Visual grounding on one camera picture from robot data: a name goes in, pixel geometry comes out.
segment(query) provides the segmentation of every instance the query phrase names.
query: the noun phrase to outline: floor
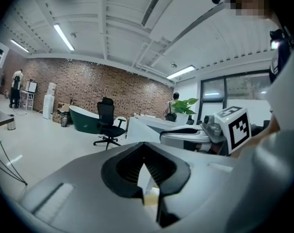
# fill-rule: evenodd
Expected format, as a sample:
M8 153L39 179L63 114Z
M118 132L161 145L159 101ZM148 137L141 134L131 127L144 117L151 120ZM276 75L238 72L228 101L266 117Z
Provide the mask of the floor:
M0 140L13 166L28 183L25 186L0 170L1 189L17 201L32 186L68 162L106 148L106 143L93 146L94 141L100 140L99 135L79 132L73 125L62 128L35 111L10 109L9 100L3 95L0 95L0 111L15 115L16 129L9 131L6 125L1 126ZM126 144L125 137L121 136L118 143ZM13 171L1 145L0 159Z

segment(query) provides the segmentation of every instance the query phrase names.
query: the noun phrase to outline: air vent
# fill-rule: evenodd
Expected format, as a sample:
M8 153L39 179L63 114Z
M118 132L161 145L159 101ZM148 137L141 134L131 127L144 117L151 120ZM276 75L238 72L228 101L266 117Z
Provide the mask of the air vent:
M152 0L151 3L149 4L149 6L148 6L148 8L146 10L146 13L145 13L145 15L143 17L142 23L141 23L143 26L146 25L146 23L148 21L148 18L150 17L150 15L151 15L151 13L152 13L153 9L155 8L158 1L159 0Z

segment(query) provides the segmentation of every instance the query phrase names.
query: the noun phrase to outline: white cube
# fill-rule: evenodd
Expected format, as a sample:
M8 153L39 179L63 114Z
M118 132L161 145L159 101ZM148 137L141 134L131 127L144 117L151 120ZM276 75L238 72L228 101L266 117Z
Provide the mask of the white cube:
M228 142L229 154L236 151L251 138L251 128L247 108L232 106L214 113Z

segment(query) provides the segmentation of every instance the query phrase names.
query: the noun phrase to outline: white ceiling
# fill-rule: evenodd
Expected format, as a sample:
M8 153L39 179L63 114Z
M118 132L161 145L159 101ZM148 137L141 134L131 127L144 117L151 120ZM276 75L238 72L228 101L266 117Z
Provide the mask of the white ceiling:
M151 1L16 0L0 23L0 41L20 52L10 43L16 40L30 50L21 52L28 58L98 62L168 85L183 76L173 83L166 76L189 65L209 69L270 51L269 31L276 29L271 21L236 16L211 0L158 0L143 27ZM75 51L59 37L55 23Z

